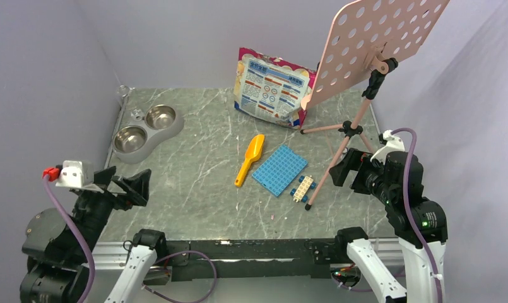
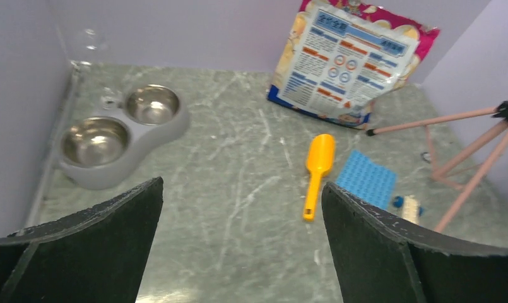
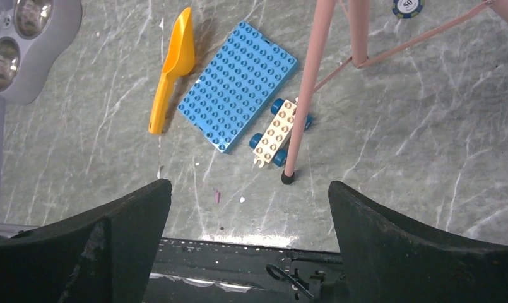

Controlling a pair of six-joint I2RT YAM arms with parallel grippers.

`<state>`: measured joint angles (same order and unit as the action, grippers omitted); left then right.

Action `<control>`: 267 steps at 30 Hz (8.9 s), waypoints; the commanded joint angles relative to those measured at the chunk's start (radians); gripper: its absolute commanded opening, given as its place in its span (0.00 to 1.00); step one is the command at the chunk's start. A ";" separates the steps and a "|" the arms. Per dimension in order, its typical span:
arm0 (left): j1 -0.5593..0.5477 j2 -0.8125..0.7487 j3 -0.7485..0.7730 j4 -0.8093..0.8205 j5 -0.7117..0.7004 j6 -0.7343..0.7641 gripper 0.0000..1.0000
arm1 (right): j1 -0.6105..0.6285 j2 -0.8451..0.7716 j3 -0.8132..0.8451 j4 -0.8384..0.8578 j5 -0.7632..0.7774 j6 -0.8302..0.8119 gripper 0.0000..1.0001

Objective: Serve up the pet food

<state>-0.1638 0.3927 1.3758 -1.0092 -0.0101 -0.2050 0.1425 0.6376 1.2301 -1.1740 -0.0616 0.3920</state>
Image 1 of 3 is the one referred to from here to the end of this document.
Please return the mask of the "yellow plastic scoop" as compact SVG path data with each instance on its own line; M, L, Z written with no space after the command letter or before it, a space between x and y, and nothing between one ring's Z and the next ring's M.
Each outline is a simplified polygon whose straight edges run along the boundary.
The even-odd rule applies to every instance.
M244 183L245 177L254 162L257 162L261 158L261 154L263 152L265 135L257 134L247 147L247 150L244 155L244 161L241 165L241 168L237 174L234 185L237 187L241 187Z

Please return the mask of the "pet food bag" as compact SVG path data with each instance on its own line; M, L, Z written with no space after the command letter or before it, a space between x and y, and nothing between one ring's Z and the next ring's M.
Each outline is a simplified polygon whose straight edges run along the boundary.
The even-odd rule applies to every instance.
M312 93L317 71L241 47L237 62L234 108L248 116L300 129L307 111L301 106Z

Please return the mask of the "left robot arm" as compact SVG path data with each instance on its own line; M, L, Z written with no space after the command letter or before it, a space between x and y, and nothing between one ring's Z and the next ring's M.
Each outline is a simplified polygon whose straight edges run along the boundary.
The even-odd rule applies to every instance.
M42 182L54 207L27 225L21 302L84 302L96 274L92 251L111 213L145 207L150 178L150 169L121 177L114 166L91 174L70 161L45 169Z

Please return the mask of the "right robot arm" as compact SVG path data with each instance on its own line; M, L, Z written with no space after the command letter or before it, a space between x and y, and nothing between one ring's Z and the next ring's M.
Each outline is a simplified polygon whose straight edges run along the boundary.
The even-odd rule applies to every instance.
M391 151L380 163L372 154L351 148L329 171L335 185L357 172L351 189L377 198L386 211L403 253L406 286L374 251L361 227L341 229L334 238L335 256L357 265L378 302L443 302L443 259L447 218L442 207L423 196L424 168L418 157Z

